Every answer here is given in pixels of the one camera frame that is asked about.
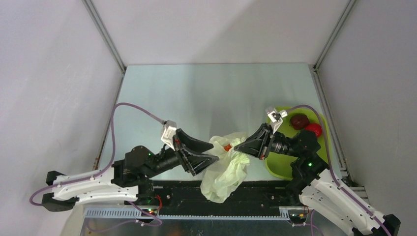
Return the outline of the red fake fruit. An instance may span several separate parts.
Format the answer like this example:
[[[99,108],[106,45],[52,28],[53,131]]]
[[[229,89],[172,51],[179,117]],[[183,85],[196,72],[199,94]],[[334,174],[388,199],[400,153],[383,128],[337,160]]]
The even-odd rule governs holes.
[[[318,123],[310,123],[305,126],[304,129],[313,132],[317,138],[319,138],[323,133],[322,126]]]
[[[223,148],[224,148],[224,150],[225,150],[226,152],[228,152],[228,151],[232,148],[232,145],[231,145],[231,144],[227,144],[227,145],[225,145]]]

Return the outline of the pale green plastic bag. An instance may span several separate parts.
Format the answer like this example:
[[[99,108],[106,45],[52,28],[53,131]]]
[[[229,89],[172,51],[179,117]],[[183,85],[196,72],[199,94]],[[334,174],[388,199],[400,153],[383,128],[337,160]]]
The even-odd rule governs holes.
[[[234,150],[246,138],[245,132],[210,138],[209,143],[214,147],[208,153],[218,156],[219,161],[204,170],[200,190],[207,200],[218,204],[225,202],[246,179],[250,156]],[[228,152],[223,148],[227,144],[232,145]]]

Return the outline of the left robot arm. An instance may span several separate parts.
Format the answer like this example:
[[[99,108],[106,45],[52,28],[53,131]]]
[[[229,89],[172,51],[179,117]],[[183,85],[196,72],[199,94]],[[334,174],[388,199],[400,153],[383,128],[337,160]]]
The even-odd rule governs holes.
[[[78,176],[50,171],[46,183],[51,192],[43,194],[41,206],[51,212],[97,202],[150,206],[156,199],[151,178],[177,166],[196,176],[219,161],[219,157],[209,154],[213,144],[194,139],[181,129],[174,132],[171,141],[158,153],[145,146],[136,146],[125,154],[124,159],[104,170]]]

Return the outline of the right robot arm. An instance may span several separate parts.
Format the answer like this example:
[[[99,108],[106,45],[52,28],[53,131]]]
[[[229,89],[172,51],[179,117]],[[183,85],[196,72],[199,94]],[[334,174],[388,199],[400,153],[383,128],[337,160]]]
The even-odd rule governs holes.
[[[346,235],[398,235],[400,220],[377,211],[348,187],[317,154],[320,148],[312,131],[302,130],[289,138],[264,123],[234,149],[258,159],[271,152],[295,157],[290,164],[293,178],[286,186],[288,203],[313,208]]]

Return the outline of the dark brown fake fruit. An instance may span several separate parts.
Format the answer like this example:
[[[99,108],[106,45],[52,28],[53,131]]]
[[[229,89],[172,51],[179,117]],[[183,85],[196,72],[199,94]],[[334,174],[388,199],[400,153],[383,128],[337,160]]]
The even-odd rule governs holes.
[[[310,124],[310,120],[305,114],[295,114],[290,118],[290,125],[294,130],[302,130]]]

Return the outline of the green plastic tray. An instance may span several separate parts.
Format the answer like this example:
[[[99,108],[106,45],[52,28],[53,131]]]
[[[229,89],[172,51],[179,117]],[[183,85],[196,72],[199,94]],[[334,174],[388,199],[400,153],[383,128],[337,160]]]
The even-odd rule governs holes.
[[[297,114],[304,114],[308,117],[309,121],[311,123],[319,123],[319,119],[314,114],[313,111],[311,111],[308,108],[298,108],[295,109],[287,115],[287,117],[283,118],[283,123],[281,126],[277,129],[278,132],[284,134],[286,137],[292,138],[295,136],[299,131],[295,130],[291,123],[290,118]],[[327,154],[330,154],[330,157],[333,158],[332,154],[332,147],[331,147],[331,141],[328,140],[325,141],[324,134],[327,134],[328,138],[330,138],[329,128],[327,127],[327,121],[324,118],[323,115],[320,115],[323,125],[322,127],[322,135],[318,138],[318,143],[321,146],[321,149],[317,152],[317,154],[326,162],[328,163],[328,157]],[[278,177],[283,180],[292,180],[292,168],[290,164],[295,161],[296,158],[288,155],[283,154],[277,154],[271,152],[269,156],[265,159],[265,165],[266,169],[269,171],[269,173],[275,177]]]

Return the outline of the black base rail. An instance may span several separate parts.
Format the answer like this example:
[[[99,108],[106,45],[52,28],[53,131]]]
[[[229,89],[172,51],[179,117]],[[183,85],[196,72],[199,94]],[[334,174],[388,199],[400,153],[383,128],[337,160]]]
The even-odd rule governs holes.
[[[306,218],[312,208],[289,193],[287,184],[285,180],[258,180],[216,188],[201,180],[149,180],[139,186],[133,203],[168,217]]]

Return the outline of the left aluminium frame post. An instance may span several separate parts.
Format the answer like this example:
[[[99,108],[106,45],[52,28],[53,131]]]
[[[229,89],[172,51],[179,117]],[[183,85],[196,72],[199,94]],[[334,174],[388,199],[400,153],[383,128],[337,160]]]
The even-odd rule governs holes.
[[[100,13],[98,12],[94,2],[92,0],[81,0],[84,4],[88,14],[90,15],[92,22],[96,26],[103,42],[105,43],[107,49],[109,50],[112,58],[114,59],[117,67],[119,68],[120,72],[124,74],[126,72],[127,66],[123,62],[119,51],[115,43],[112,40],[111,35],[109,34],[104,21],[102,20]]]

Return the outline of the aluminium frame post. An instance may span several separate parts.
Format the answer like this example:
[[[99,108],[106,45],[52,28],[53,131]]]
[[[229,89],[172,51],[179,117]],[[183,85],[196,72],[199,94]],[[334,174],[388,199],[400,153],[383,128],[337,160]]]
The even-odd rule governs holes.
[[[123,62],[119,51],[115,43],[112,40],[111,35],[109,34],[104,21],[102,20],[100,13],[98,12],[94,2],[92,0],[81,0],[84,4],[88,14],[90,15],[92,22],[96,26],[103,42],[105,43],[107,49],[109,50],[112,58],[114,59],[117,67],[119,68],[120,72],[124,74],[126,72],[127,66]]]
[[[319,68],[321,67],[321,65],[325,61],[328,52],[330,51],[332,45],[336,41],[340,32],[342,31],[346,21],[348,20],[350,14],[353,11],[354,7],[356,6],[357,2],[358,2],[357,0],[347,1],[346,6],[344,7],[340,17],[338,18],[333,30],[330,33],[330,36],[328,37],[323,49],[319,53],[319,56],[318,56],[316,62],[314,63],[314,69],[316,71],[319,70]]]

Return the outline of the right aluminium frame post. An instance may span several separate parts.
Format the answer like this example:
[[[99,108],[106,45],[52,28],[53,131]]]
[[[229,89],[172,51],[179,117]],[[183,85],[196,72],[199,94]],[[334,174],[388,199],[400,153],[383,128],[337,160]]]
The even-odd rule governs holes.
[[[319,70],[319,68],[321,67],[321,65],[325,61],[328,52],[330,51],[332,45],[336,41],[340,32],[342,31],[346,21],[348,20],[350,14],[353,11],[354,7],[356,6],[357,2],[358,2],[357,0],[347,1],[346,6],[344,7],[340,17],[338,18],[333,30],[330,33],[330,36],[328,37],[323,49],[319,53],[319,56],[318,56],[316,62],[314,63],[314,69],[316,71]]]

